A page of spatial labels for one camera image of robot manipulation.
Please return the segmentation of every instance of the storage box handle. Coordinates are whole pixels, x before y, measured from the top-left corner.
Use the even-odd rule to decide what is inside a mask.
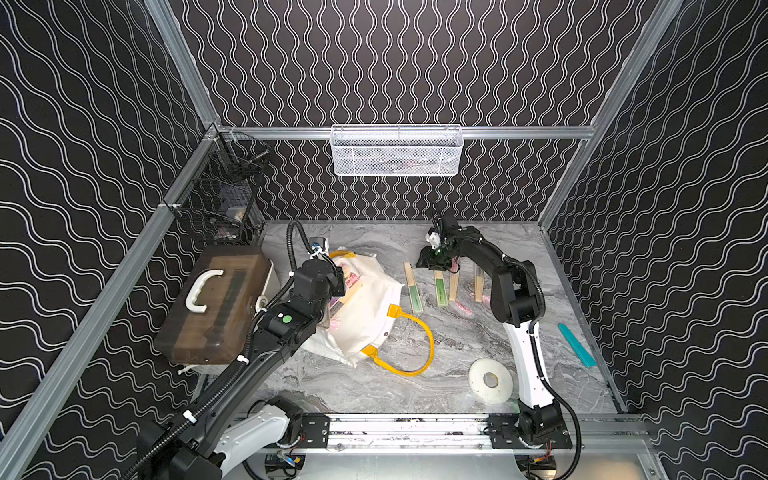
[[[187,302],[185,302],[185,305],[192,313],[205,313],[205,311],[208,309],[208,305],[197,305],[195,302],[197,302],[197,296],[200,295],[200,292],[203,290],[203,285],[208,281],[209,278],[212,276],[218,276],[218,275],[224,275],[224,270],[207,270],[205,272],[202,272],[197,280],[194,281],[192,284],[192,290],[187,294]]]

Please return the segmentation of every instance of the white tape roll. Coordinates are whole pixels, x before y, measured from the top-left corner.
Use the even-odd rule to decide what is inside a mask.
[[[479,359],[469,367],[469,387],[486,403],[504,403],[515,383],[507,367],[493,359]]]

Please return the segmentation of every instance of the wavy line pattern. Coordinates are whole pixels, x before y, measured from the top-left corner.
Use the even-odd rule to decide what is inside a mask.
[[[179,375],[152,339],[199,255],[174,225],[24,478],[77,478],[86,471],[89,478],[115,478],[134,460],[139,421],[163,422],[187,404],[197,374]]]
[[[250,149],[234,136],[234,150]],[[454,177],[338,177],[328,142],[279,141],[258,201],[271,220],[427,220],[432,202],[444,200],[466,220],[535,221],[577,145],[467,141]]]
[[[589,124],[655,0],[172,0],[222,121]]]
[[[550,235],[670,478],[768,478],[768,2],[688,0]]]
[[[0,18],[1,438],[204,127],[141,0],[0,0]],[[166,236],[27,477],[114,476],[137,417],[187,401],[196,378],[151,339],[198,253]]]

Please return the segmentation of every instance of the white wire basket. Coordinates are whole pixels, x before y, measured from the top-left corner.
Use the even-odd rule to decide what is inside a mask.
[[[341,177],[452,177],[460,125],[333,125],[333,170]]]

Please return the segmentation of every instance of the marble tabletop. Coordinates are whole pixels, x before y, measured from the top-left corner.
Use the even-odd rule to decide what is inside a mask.
[[[428,223],[303,223],[310,237],[327,237],[331,250],[344,248],[363,255],[376,254],[383,269],[406,283],[404,262],[415,264],[426,245]],[[597,367],[581,364],[558,329],[567,325],[582,345],[584,341],[563,285],[533,223],[474,224],[509,256],[530,260],[546,295],[547,311],[541,321],[541,344],[552,386],[576,412],[616,413],[610,390]],[[266,226],[262,248],[274,262],[280,281],[289,271],[285,245],[286,223]],[[295,243],[300,243],[298,233]],[[300,249],[296,258],[303,261]],[[474,300],[474,264],[462,259],[458,302],[438,307],[433,272],[414,269],[424,312],[418,315],[435,336],[435,358],[420,376],[396,376],[367,359],[356,368],[300,350],[275,371],[256,391],[253,399],[282,395],[306,411],[391,413],[481,413],[517,412],[518,377],[509,341],[486,303]],[[486,279],[485,294],[490,294]],[[400,305],[411,311],[408,289]],[[400,369],[419,368],[429,354],[429,341],[414,322],[398,319],[379,355]],[[471,390],[467,373],[480,358],[498,360],[509,368],[514,393],[505,403],[489,405]]]

